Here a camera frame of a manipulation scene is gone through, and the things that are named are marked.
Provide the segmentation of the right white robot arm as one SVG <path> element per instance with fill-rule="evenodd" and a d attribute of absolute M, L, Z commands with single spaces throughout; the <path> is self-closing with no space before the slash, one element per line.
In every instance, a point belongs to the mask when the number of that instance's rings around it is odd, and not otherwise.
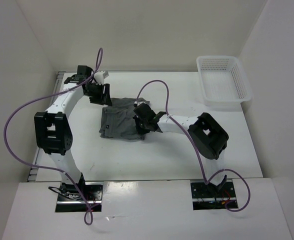
<path fill-rule="evenodd" d="M 133 111 L 136 130 L 140 135 L 150 132 L 187 133 L 196 153 L 204 160 L 201 169 L 209 177 L 207 193 L 217 197 L 224 191 L 227 176 L 223 169 L 229 135 L 209 113 L 193 117 L 169 115 L 164 111 L 155 113 L 145 102 L 135 103 Z"/>

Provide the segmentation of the grey shorts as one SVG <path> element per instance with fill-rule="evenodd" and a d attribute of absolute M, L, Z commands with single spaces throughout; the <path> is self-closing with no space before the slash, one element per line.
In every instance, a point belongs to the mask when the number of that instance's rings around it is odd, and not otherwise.
<path fill-rule="evenodd" d="M 125 141 L 143 141 L 144 134 L 138 134 L 134 120 L 135 98 L 112 98 L 111 106 L 102 108 L 100 137 Z"/>

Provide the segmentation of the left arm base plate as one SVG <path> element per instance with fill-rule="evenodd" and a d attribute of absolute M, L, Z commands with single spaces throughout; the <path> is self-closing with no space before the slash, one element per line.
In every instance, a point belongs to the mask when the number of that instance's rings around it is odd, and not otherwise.
<path fill-rule="evenodd" d="M 51 191 L 57 193 L 56 213 L 84 213 L 88 209 L 84 200 L 77 190 L 68 191 L 60 186 L 49 187 Z M 102 211 L 103 182 L 86 182 L 82 188 L 84 197 L 92 207 L 92 212 Z"/>

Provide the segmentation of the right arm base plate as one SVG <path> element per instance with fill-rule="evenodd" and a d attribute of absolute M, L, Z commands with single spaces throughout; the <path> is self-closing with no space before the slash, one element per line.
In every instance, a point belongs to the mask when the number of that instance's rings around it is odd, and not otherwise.
<path fill-rule="evenodd" d="M 227 204 L 229 209 L 238 209 L 236 192 L 231 180 L 218 189 L 212 183 L 191 182 L 191 197 L 193 210 L 220 210 Z"/>

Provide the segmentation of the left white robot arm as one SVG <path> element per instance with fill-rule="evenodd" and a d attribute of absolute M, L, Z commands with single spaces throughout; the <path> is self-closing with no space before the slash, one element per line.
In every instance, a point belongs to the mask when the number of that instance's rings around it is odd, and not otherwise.
<path fill-rule="evenodd" d="M 84 96 L 93 104 L 112 105 L 110 85 L 105 83 L 108 76 L 107 71 L 95 72 L 89 66 L 79 65 L 76 74 L 64 81 L 63 94 L 44 112 L 34 116 L 37 146 L 49 155 L 59 170 L 61 186 L 56 192 L 65 198 L 81 200 L 87 194 L 83 174 L 71 152 L 73 134 L 68 118 Z"/>

